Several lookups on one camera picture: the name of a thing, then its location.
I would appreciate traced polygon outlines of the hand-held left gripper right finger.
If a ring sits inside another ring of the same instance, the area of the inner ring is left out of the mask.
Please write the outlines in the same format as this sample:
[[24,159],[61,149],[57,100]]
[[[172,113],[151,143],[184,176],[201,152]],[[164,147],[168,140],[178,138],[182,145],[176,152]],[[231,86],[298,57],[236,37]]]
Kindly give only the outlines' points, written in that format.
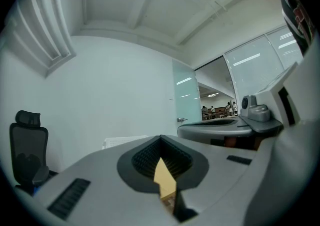
[[213,146],[161,136],[192,162],[176,180],[173,214],[160,225],[244,225],[245,214],[262,181],[262,150]]

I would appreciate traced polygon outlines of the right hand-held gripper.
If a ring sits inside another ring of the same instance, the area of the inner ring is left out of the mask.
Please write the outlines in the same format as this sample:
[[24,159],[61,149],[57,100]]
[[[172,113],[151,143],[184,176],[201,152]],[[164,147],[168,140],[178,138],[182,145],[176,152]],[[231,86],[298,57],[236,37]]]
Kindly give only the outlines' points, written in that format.
[[244,96],[240,117],[182,124],[180,138],[224,145],[225,138],[249,137],[320,117],[320,36],[300,63],[294,63],[253,95]]

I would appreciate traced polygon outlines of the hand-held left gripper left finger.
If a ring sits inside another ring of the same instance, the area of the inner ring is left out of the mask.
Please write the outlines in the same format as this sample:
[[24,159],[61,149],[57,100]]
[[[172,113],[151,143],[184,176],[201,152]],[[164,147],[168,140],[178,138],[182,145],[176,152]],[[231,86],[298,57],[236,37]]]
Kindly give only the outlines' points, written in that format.
[[50,179],[34,199],[48,208],[75,179],[90,182],[65,220],[70,225],[175,225],[158,193],[137,192],[119,176],[118,159],[151,140],[135,140],[91,153]]

